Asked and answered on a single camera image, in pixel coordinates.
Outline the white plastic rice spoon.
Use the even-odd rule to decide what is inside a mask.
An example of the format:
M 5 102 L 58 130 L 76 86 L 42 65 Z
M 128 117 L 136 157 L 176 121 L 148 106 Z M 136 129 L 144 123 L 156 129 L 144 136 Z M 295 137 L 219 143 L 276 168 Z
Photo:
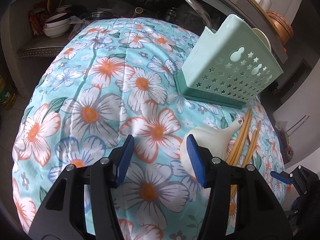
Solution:
M 227 158 L 227 147 L 232 135 L 238 131 L 244 121 L 236 118 L 227 128 L 214 129 L 209 126 L 197 126 L 192 128 L 183 138 L 180 145 L 180 162 L 187 174 L 195 178 L 189 155 L 187 154 L 187 137 L 192 134 L 201 147 L 208 148 L 213 157 L 223 160 Z

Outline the bamboo chopstick one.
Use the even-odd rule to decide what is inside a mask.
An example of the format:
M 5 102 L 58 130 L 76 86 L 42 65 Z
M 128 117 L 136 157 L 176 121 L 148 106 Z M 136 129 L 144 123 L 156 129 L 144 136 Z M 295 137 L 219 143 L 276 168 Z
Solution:
M 244 123 L 243 123 L 242 127 L 240 128 L 240 132 L 239 132 L 239 135 L 236 139 L 236 142 L 235 142 L 235 144 L 234 144 L 234 146 L 233 146 L 233 148 L 232 148 L 232 150 L 226 160 L 228 165 L 236 166 L 239 159 L 240 159 L 240 155 L 241 155 L 242 150 L 244 148 L 246 137 L 249 132 L 251 118 L 252 118 L 252 110 L 251 110 L 251 107 L 249 107 L 248 111 L 245 115 Z

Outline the bamboo chopstick three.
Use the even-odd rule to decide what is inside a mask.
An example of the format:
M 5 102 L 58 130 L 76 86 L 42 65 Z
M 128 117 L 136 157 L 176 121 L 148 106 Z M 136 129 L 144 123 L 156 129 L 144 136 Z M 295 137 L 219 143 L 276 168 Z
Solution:
M 240 175 L 239 175 L 240 168 L 238 168 L 237 166 L 234 166 L 234 167 L 235 168 L 232 168 L 235 172 L 235 175 L 234 175 L 234 178 L 232 180 L 232 185 L 231 185 L 231 195 L 230 195 L 231 199 L 235 196 L 236 188 L 239 185 L 239 181 L 240 181 Z

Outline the green utensil holder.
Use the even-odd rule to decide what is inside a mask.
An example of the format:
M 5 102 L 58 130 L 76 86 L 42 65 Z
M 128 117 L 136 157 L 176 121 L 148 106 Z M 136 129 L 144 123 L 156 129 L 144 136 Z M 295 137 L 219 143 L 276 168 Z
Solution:
M 241 109 L 283 73 L 252 28 L 230 14 L 207 27 L 174 80 L 186 99 Z

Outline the bamboo chopstick two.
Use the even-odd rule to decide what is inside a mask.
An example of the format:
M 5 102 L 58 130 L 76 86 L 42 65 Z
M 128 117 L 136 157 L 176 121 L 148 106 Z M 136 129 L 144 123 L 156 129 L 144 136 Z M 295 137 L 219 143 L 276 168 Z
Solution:
M 257 125 L 257 129 L 255 129 L 253 132 L 252 139 L 251 139 L 247 154 L 244 158 L 244 161 L 242 162 L 242 168 L 244 168 L 246 165 L 248 165 L 252 159 L 253 152 L 254 152 L 255 146 L 257 144 L 257 139 L 258 139 L 258 135 L 260 132 L 260 127 L 261 127 L 261 121 L 259 120 L 258 125 Z

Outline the floral quilt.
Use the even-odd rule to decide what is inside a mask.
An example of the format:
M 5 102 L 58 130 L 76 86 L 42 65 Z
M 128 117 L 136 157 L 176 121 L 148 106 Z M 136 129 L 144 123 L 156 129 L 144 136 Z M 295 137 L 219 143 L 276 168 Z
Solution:
M 194 127 L 227 128 L 252 118 L 237 167 L 261 121 L 252 159 L 278 202 L 285 187 L 271 177 L 284 168 L 276 133 L 257 96 L 243 108 L 186 99 L 174 75 L 200 36 L 151 18 L 102 20 L 80 31 L 57 55 L 24 111 L 12 157 L 13 198 L 28 235 L 46 194 L 69 164 L 93 165 L 135 146 L 124 181 L 112 189 L 123 239 L 198 239 L 210 189 L 184 170 L 180 145 Z M 90 186 L 85 223 L 94 234 Z

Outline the stack of white bowls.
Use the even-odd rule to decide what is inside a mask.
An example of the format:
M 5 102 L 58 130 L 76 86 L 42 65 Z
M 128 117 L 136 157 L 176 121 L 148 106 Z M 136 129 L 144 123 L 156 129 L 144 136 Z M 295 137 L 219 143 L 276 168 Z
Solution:
M 43 26 L 43 32 L 55 30 L 70 23 L 70 17 L 72 16 L 72 5 L 64 5 L 58 7 L 53 13 L 53 16 L 48 18 Z

